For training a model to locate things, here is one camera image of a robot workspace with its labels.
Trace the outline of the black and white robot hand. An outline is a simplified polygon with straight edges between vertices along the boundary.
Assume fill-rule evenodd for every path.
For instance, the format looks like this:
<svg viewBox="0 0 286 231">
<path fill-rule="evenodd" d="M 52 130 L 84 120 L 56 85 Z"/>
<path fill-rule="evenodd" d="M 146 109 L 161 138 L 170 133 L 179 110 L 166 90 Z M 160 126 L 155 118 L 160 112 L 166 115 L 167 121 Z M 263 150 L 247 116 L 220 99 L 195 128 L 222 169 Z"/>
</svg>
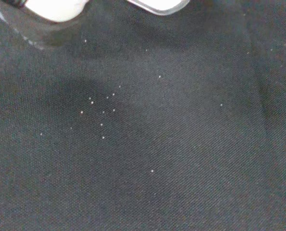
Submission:
<svg viewBox="0 0 286 231">
<path fill-rule="evenodd" d="M 190 0 L 127 0 L 127 2 L 155 15 L 166 16 L 186 7 Z M 86 7 L 88 0 L 5 0 L 17 9 L 27 8 L 53 22 L 67 22 Z"/>
</svg>

